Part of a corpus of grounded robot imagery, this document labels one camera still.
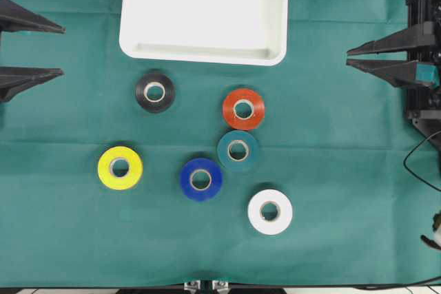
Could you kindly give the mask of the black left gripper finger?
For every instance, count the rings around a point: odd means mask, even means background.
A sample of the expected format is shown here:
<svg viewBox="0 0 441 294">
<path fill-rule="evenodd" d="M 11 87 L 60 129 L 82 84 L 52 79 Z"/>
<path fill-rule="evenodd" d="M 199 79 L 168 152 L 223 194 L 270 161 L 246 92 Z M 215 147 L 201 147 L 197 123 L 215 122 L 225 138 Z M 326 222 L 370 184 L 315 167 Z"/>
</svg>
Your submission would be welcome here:
<svg viewBox="0 0 441 294">
<path fill-rule="evenodd" d="M 18 31 L 64 34 L 65 28 L 11 0 L 1 0 L 1 32 Z"/>
<path fill-rule="evenodd" d="M 1 102 L 7 103 L 17 94 L 62 75 L 59 68 L 1 67 Z"/>
</svg>

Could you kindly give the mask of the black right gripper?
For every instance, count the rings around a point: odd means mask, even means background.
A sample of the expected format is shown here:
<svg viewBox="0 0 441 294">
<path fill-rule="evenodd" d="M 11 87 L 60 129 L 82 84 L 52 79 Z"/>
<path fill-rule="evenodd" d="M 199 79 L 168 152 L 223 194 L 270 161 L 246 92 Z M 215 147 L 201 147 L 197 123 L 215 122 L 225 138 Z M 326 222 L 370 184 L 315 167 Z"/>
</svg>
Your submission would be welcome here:
<svg viewBox="0 0 441 294">
<path fill-rule="evenodd" d="M 435 87 L 435 66 L 440 69 L 440 0 L 406 0 L 406 5 L 410 28 L 348 50 L 347 56 L 410 50 L 418 45 L 419 27 L 413 26 L 426 22 L 434 23 L 435 45 L 408 51 L 410 61 L 347 59 L 346 65 L 393 87 L 411 87 L 405 93 L 404 113 L 409 120 L 417 120 L 423 111 L 440 110 L 440 87 Z"/>
</svg>

